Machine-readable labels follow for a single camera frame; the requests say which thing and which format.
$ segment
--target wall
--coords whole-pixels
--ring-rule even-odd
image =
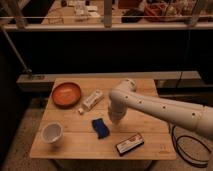
[[[194,61],[205,83],[213,83],[213,30],[197,30],[191,34],[189,58]]]
[[[35,73],[179,70],[187,34],[186,31],[10,33]],[[194,69],[194,65],[189,63],[186,69]]]
[[[18,62],[0,32],[0,167],[27,107],[26,97],[18,89],[21,73]]]

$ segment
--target wooden table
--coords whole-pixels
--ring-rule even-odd
[[[111,160],[173,160],[176,154],[172,145],[166,122],[128,109],[120,124],[114,125],[108,118],[108,93],[118,85],[122,78],[58,78],[54,87],[63,82],[75,82],[82,90],[82,98],[78,104],[69,109],[59,109],[51,98],[44,111],[40,127],[36,133],[31,151],[31,158],[45,159],[111,159]],[[134,79],[137,92],[144,95],[157,96],[152,79]],[[90,112],[80,115],[77,109],[83,99],[95,89],[104,92],[104,99]],[[91,121],[103,118],[110,130],[110,136],[98,139]],[[45,144],[41,139],[42,128],[50,122],[59,122],[63,126],[62,144],[56,149]],[[145,144],[123,157],[116,151],[115,145],[126,138],[140,132]]]

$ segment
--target tiled floor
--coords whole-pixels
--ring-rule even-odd
[[[19,129],[17,130],[15,139],[12,143],[6,161],[3,165],[2,171],[56,171],[55,165],[50,160],[31,159],[29,158],[29,151],[35,136],[35,132],[39,126],[44,108],[39,108],[37,102],[34,100],[24,114]],[[181,128],[177,129],[178,135],[190,134],[198,137]],[[184,149],[186,149],[194,157],[208,159],[206,151],[196,142],[191,140],[184,140]],[[71,169],[73,171],[141,171],[149,165],[150,162],[142,161],[71,161]],[[179,156],[175,161],[158,161],[153,165],[152,171],[198,171],[205,169],[198,169],[186,164]]]

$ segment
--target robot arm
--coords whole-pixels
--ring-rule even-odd
[[[129,107],[213,140],[213,108],[144,96],[135,91],[136,84],[131,79],[126,79],[110,91],[108,113],[113,123],[119,123]]]

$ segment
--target paper cup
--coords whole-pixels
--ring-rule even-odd
[[[42,130],[42,139],[47,144],[59,145],[62,135],[63,128],[59,123],[49,123]]]

